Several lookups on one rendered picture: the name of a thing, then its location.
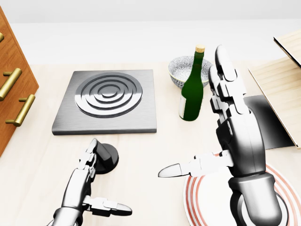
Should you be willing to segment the pale wooden slat tray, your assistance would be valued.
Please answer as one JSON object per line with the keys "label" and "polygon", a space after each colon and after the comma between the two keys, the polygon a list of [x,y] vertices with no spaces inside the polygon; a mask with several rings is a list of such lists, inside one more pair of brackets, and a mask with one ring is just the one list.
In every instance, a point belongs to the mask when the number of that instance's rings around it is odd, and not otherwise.
{"label": "pale wooden slat tray", "polygon": [[286,57],[249,69],[292,142],[301,150],[301,29],[275,37]]}

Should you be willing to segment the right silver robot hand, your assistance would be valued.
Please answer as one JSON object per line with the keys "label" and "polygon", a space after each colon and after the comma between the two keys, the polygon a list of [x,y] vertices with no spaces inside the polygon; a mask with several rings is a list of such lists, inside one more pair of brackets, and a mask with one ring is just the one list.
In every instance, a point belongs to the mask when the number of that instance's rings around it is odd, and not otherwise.
{"label": "right silver robot hand", "polygon": [[189,163],[177,163],[162,169],[160,178],[190,175],[200,177],[229,167],[235,177],[265,171],[265,148],[254,113],[244,102],[246,88],[223,45],[215,51],[215,65],[209,69],[212,111],[219,114],[216,134],[222,151],[196,155]]}

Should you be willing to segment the flat dark stove plate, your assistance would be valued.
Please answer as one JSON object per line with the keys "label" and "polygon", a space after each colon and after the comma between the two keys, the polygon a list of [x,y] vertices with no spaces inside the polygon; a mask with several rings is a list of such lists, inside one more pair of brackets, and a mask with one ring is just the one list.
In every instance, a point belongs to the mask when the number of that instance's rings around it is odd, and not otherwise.
{"label": "flat dark stove plate", "polygon": [[153,70],[74,71],[54,135],[155,133]]}

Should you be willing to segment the blue patterned bowl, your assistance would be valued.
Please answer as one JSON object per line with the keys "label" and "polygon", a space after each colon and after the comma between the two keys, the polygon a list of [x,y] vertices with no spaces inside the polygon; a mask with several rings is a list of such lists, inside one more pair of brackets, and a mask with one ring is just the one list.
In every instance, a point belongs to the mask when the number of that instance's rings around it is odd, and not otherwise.
{"label": "blue patterned bowl", "polygon": [[[192,66],[193,66],[194,56],[180,56],[173,59],[168,64],[168,72],[173,83],[179,87],[183,88],[184,83],[189,78]],[[213,64],[206,59],[203,59],[202,70],[201,70],[201,80],[203,82],[203,87],[209,83],[208,72]]]}

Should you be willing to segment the round black knob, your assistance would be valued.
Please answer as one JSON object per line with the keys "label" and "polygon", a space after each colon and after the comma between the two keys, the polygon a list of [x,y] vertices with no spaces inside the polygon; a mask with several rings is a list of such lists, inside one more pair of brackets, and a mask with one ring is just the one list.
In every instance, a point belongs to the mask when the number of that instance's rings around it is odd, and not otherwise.
{"label": "round black knob", "polygon": [[96,148],[96,174],[106,174],[114,170],[119,162],[117,149],[110,144],[98,142]]}

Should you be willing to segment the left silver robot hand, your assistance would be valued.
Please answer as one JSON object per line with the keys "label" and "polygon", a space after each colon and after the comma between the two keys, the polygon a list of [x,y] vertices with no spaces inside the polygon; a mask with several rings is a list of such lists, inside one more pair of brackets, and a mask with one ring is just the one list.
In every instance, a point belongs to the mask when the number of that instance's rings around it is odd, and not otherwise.
{"label": "left silver robot hand", "polygon": [[70,207],[81,213],[90,211],[93,215],[109,217],[130,216],[132,209],[124,204],[109,201],[106,198],[91,198],[91,184],[96,174],[97,139],[93,139],[79,158],[79,164],[73,171],[63,196],[62,207]]}

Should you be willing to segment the wooden cabinet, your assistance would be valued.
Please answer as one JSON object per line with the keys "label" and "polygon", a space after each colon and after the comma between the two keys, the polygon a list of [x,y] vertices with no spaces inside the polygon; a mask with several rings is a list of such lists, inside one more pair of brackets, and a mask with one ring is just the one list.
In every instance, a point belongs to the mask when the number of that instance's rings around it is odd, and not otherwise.
{"label": "wooden cabinet", "polygon": [[22,70],[22,74],[5,99],[0,101],[0,156],[2,156],[17,128],[13,124],[6,124],[5,120],[16,118],[24,104],[18,101],[19,98],[35,95],[39,85],[1,7],[0,33],[4,35],[4,40],[0,43],[0,88],[8,79],[3,72],[12,72],[15,68]]}

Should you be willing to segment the white plate with red rings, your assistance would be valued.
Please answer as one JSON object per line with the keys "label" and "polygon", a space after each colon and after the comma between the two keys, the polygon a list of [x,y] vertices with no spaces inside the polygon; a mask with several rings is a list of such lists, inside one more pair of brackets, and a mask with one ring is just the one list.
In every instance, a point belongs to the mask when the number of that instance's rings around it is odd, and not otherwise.
{"label": "white plate with red rings", "polygon": [[[301,226],[301,198],[296,190],[271,164],[266,164],[266,171],[275,178],[275,191],[286,203],[288,226]],[[228,181],[231,177],[225,167],[213,174],[186,178],[183,202],[191,226],[236,226],[230,211],[232,190]]]}

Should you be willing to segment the dark grey flat panel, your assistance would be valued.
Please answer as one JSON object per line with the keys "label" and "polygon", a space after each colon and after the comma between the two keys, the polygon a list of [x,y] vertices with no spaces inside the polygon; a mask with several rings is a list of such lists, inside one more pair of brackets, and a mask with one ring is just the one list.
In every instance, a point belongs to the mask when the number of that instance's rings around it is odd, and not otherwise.
{"label": "dark grey flat panel", "polygon": [[245,97],[244,102],[258,121],[265,149],[294,145],[264,95]]}

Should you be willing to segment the green glass bottle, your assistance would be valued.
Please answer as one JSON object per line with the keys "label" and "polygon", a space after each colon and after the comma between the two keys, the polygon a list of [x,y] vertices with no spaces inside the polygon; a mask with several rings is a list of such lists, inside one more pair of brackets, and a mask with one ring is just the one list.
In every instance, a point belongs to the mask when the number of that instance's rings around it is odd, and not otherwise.
{"label": "green glass bottle", "polygon": [[181,91],[179,116],[185,121],[196,120],[200,112],[204,94],[201,79],[204,51],[204,45],[196,45],[192,70]]}

